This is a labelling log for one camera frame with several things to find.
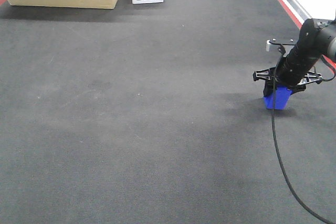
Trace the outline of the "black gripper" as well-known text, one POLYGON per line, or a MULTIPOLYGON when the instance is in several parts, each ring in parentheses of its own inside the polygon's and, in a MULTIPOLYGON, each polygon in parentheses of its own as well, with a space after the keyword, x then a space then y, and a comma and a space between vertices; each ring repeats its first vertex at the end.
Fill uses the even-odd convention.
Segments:
MULTIPOLYGON (((275 70, 275 67, 272 67, 266 70, 255 71, 253 73, 254 81, 263 80, 265 82, 264 90, 263 90, 263 96, 265 97, 270 96, 274 91, 274 88, 273 88, 274 70, 275 70)), ((282 87, 285 87, 286 90, 291 91, 291 94, 295 94, 298 92, 305 91, 308 84, 311 84, 311 83, 320 84, 321 82, 322 82, 321 74, 308 71, 308 73, 301 79, 301 81, 293 87, 285 86, 281 84, 279 81, 276 81, 276 89, 282 86, 282 87)))

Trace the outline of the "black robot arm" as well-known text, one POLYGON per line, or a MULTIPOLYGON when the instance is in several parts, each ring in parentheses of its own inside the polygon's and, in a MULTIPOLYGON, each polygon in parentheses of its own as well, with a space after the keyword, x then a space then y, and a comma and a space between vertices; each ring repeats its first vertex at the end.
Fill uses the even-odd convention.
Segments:
POLYGON ((325 56, 335 62, 335 20, 306 19, 296 41, 266 41, 266 50, 276 46, 281 57, 275 67, 255 71, 253 80, 264 80, 264 97, 284 86, 292 93, 303 92, 310 83, 325 82, 322 75, 311 72, 316 62, 325 56))

